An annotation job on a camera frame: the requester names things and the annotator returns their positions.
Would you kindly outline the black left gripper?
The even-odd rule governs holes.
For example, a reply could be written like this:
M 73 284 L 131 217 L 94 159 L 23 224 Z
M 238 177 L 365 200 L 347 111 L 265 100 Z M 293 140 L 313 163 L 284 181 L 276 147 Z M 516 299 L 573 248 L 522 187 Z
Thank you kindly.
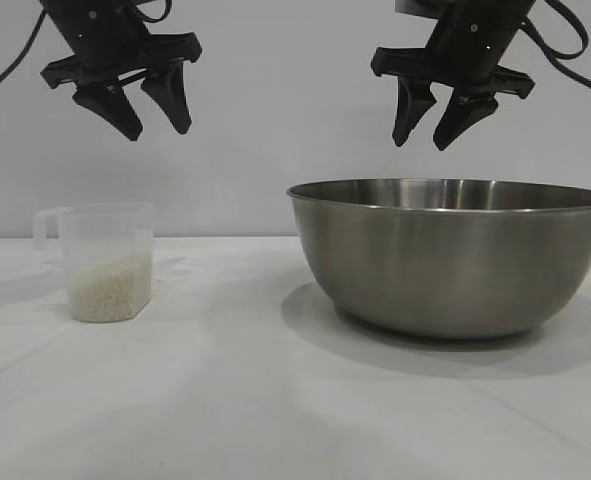
M 193 32 L 151 33 L 147 25 L 153 20 L 138 5 L 137 1 L 43 1 L 41 6 L 73 54 L 49 63 L 42 78 L 52 89 L 77 85 L 74 102 L 130 141 L 139 138 L 143 126 L 121 86 L 145 78 L 141 89 L 176 132 L 186 134 L 192 119 L 183 63 L 199 59 L 201 44 Z

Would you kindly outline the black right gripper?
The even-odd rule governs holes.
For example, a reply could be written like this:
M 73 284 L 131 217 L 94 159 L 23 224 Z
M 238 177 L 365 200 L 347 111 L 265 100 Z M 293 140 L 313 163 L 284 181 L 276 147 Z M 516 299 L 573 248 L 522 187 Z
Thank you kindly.
M 493 94 L 526 98 L 534 81 L 500 65 L 520 30 L 532 1 L 397 1 L 401 14 L 434 19 L 436 25 L 422 48 L 379 47 L 371 60 L 377 76 L 398 77 L 398 100 L 392 138 L 401 147 L 435 105 L 432 83 L 455 89 L 433 141 L 444 151 L 466 130 L 493 115 Z

